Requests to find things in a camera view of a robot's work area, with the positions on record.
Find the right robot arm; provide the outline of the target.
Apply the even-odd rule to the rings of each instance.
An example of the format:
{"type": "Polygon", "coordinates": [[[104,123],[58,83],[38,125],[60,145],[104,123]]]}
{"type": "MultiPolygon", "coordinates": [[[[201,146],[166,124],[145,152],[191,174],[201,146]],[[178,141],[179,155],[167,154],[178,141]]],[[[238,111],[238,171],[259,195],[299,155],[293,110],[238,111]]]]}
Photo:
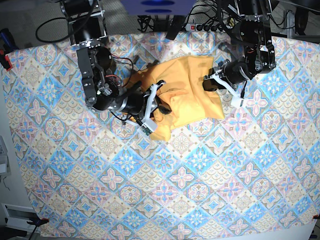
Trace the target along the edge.
{"type": "Polygon", "coordinates": [[[136,126],[145,136],[155,132],[154,111],[170,113],[157,97],[165,81],[152,83],[142,91],[141,81],[127,87],[112,73],[113,56],[102,42],[107,37],[104,9],[97,0],[62,0],[60,8],[67,21],[70,44],[78,47],[86,106],[94,112],[122,113],[122,124],[136,126]]]}

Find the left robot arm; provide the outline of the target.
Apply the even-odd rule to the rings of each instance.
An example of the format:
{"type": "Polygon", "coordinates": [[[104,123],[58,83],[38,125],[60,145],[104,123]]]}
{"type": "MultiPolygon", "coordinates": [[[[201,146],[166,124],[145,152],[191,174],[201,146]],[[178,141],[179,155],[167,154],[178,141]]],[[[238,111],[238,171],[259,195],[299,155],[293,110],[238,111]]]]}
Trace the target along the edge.
{"type": "Polygon", "coordinates": [[[226,89],[232,94],[231,105],[244,107],[247,83],[258,74],[271,72],[277,65],[270,27],[272,6],[268,0],[235,1],[240,22],[229,29],[223,22],[223,2],[218,0],[216,4],[220,26],[234,43],[243,45],[244,56],[213,67],[204,76],[202,86],[207,92],[226,89]]]}

